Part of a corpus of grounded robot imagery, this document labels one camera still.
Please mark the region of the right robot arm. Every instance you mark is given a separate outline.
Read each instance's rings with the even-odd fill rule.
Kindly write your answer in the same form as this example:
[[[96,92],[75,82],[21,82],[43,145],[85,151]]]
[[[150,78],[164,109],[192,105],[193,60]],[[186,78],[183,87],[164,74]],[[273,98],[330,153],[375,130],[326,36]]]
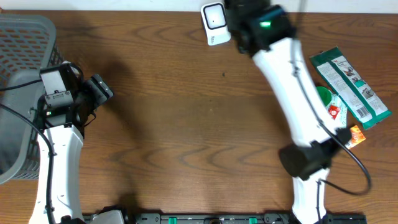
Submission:
[[[325,185],[334,156],[351,133],[329,115],[303,59],[297,26],[269,1],[225,1],[228,30],[242,54],[251,56],[270,84],[289,125],[292,144],[279,150],[292,176],[297,223],[320,223],[326,215]]]

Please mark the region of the green 3M adhesive package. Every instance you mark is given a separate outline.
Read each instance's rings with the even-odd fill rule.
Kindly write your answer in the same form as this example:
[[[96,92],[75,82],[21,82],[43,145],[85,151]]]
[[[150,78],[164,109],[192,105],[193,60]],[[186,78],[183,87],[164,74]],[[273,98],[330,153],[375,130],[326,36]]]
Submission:
[[[310,61],[364,129],[392,114],[338,47],[311,56]]]

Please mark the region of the mint green wipes pack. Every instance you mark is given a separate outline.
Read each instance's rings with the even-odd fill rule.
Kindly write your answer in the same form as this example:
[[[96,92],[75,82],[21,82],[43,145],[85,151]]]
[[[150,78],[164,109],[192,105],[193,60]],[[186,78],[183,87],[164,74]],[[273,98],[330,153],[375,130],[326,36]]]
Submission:
[[[346,128],[347,127],[347,112],[348,112],[347,106],[343,103],[341,98],[336,94],[332,94],[331,103],[328,106],[326,106],[327,110],[329,109],[330,105],[335,105],[340,108],[340,113],[336,117],[335,121],[337,122],[337,124],[340,128]]]

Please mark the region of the red adhesive tube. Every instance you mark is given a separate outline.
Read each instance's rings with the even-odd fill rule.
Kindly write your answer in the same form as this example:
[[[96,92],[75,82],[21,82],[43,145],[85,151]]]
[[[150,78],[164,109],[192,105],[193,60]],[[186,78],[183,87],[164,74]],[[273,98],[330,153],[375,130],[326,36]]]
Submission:
[[[335,120],[338,114],[340,113],[340,108],[335,105],[330,105],[328,112],[330,116]]]

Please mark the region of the green-lidded small jar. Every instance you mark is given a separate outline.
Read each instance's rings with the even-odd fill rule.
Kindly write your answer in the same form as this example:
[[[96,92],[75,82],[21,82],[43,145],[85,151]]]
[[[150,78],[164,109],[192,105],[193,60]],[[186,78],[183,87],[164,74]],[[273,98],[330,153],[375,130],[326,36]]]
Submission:
[[[324,106],[328,106],[332,100],[332,92],[324,86],[317,86],[316,89]]]

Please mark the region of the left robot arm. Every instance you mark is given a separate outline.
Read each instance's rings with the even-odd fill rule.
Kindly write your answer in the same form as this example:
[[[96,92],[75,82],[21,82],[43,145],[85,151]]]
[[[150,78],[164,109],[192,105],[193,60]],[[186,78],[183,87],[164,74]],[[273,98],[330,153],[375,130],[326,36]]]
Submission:
[[[39,113],[43,128],[37,142],[40,170],[30,223],[84,223],[79,196],[79,163],[85,126],[95,110],[113,97],[95,74],[85,80],[74,74],[40,75],[46,106]]]

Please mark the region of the orange tissue pack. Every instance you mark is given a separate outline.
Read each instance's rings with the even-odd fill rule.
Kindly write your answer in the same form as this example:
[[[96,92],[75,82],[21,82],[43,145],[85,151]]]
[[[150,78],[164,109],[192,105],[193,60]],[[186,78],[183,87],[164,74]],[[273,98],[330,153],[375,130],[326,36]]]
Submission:
[[[351,149],[366,140],[366,137],[357,125],[352,126],[349,130],[351,131],[351,139],[345,145],[347,149]]]

